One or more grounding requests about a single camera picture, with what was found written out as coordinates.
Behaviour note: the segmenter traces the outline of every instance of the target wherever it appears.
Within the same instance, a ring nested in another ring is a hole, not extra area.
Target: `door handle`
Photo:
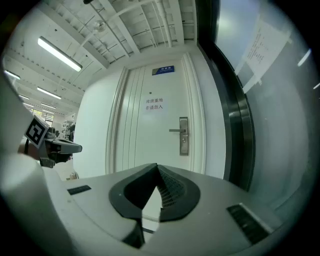
[[[185,133],[186,129],[169,129],[171,133]]]
[[[169,129],[171,133],[180,133],[180,156],[189,155],[188,117],[180,117],[180,129]]]

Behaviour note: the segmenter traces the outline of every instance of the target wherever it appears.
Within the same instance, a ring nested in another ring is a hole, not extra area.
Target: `fluorescent light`
[[[48,110],[42,109],[42,111],[48,112],[48,113],[50,113],[50,114],[54,114],[53,112],[50,112],[50,111],[48,111]]]
[[[46,106],[46,107],[48,107],[48,108],[52,108],[52,109],[56,109],[54,106],[49,106],[49,105],[47,105],[47,104],[44,104],[44,103],[41,103],[41,105],[43,105],[43,106]]]
[[[37,90],[40,91],[40,92],[43,92],[43,93],[45,93],[45,94],[48,94],[48,95],[50,95],[50,96],[52,96],[52,97],[55,97],[55,98],[57,98],[57,99],[59,99],[59,100],[61,100],[61,97],[60,97],[60,96],[55,95],[55,94],[53,94],[53,93],[51,93],[51,92],[48,92],[47,90],[41,89],[40,87],[38,87]]]
[[[320,83],[318,83],[313,89],[317,89],[320,86]]]
[[[21,98],[24,98],[24,99],[27,99],[27,100],[29,100],[29,98],[28,97],[26,97],[26,96],[22,96],[22,95],[19,95]]]
[[[12,73],[12,72],[10,72],[10,71],[8,71],[8,70],[5,70],[4,73],[6,73],[7,75],[12,76],[12,77],[20,80],[20,76],[18,76],[18,75],[15,74],[15,73]]]
[[[29,105],[29,104],[27,104],[27,103],[23,103],[24,105],[27,105],[27,106],[29,106],[29,107],[31,107],[31,108],[34,108],[34,106],[32,106],[32,105]]]
[[[63,61],[65,64],[73,68],[75,71],[79,72],[82,69],[82,66],[78,62],[69,57],[67,54],[65,54],[62,50],[53,45],[43,36],[40,36],[38,38],[38,45],[40,45],[43,49],[47,50],[49,53],[57,57],[59,60]]]
[[[302,57],[302,59],[298,62],[298,67],[300,67],[305,61],[306,59],[309,57],[311,53],[311,49],[309,49],[306,54]]]

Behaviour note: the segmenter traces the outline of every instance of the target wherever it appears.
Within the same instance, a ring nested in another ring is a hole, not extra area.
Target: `white door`
[[[161,68],[163,71],[174,69],[174,72],[153,75],[154,69]],[[186,66],[181,59],[129,71],[118,117],[116,172],[148,163],[191,170],[195,146],[192,138],[194,131],[202,129],[203,124],[193,124],[190,102],[197,95],[191,97],[188,82]],[[180,133],[169,132],[180,129],[180,118],[188,118],[188,155],[180,154]],[[157,190],[149,202],[143,215],[158,219],[161,197]]]

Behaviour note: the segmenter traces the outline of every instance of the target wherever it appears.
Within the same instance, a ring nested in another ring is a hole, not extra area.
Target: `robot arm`
[[[36,115],[24,135],[27,137],[24,153],[28,154],[29,142],[32,143],[43,167],[53,168],[57,163],[66,162],[73,153],[82,151],[81,145],[57,138],[55,128],[49,127]]]

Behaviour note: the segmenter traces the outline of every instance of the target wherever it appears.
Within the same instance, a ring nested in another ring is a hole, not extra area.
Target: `door sign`
[[[152,70],[152,75],[155,76],[155,75],[171,73],[171,72],[175,72],[175,66],[164,66],[164,67],[154,68]]]

